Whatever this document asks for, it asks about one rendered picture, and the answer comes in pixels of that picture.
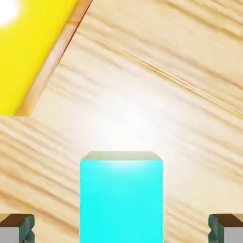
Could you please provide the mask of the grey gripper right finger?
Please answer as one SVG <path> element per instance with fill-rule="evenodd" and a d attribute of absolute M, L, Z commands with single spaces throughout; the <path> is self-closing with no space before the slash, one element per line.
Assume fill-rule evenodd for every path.
<path fill-rule="evenodd" d="M 208 243 L 243 243 L 243 214 L 210 214 Z"/>

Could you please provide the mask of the small cyan cube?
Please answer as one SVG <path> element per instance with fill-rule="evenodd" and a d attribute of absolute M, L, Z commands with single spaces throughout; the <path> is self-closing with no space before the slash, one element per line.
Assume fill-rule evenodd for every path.
<path fill-rule="evenodd" d="M 80 243 L 163 243 L 163 161 L 91 151 L 80 162 Z"/>

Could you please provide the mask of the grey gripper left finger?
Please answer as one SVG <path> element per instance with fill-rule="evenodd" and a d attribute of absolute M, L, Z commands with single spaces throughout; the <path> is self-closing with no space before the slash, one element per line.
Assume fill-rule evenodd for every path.
<path fill-rule="evenodd" d="M 33 214 L 0 214 L 0 243 L 35 243 Z"/>

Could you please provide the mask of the large yellow box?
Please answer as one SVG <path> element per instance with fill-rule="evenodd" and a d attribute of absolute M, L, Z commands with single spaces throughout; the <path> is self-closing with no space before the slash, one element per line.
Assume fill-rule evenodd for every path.
<path fill-rule="evenodd" d="M 0 0 L 0 115 L 28 116 L 93 0 Z"/>

